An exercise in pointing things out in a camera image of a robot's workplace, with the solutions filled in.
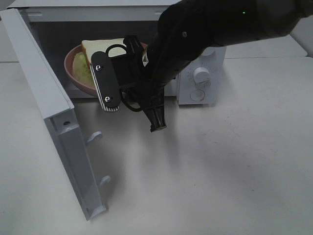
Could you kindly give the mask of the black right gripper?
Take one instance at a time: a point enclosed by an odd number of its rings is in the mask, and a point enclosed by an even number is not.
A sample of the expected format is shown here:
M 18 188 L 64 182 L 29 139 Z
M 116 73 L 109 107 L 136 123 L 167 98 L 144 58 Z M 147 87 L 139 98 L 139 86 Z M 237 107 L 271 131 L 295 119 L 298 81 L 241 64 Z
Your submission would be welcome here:
M 115 70 L 127 70 L 129 78 L 134 79 L 134 84 L 122 87 L 117 78 L 121 100 L 124 105 L 133 112 L 143 111 L 151 123 L 150 131 L 155 132 L 167 127 L 165 123 L 164 89 L 150 93 L 152 76 L 144 71 L 142 62 L 143 46 L 136 35 L 127 35 L 124 38 L 124 46 L 113 45 L 109 50 L 122 48 L 126 54 L 111 57 Z

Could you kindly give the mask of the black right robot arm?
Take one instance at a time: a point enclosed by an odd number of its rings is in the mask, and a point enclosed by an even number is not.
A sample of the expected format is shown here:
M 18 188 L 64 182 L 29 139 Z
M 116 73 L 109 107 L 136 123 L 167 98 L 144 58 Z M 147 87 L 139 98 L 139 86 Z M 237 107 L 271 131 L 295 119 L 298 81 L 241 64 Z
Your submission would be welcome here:
M 146 47 L 135 35 L 124 37 L 126 54 L 113 63 L 123 85 L 105 102 L 116 109 L 126 93 L 151 131 L 163 129 L 165 86 L 206 48 L 283 37 L 312 13 L 310 0 L 181 0 L 162 12 Z

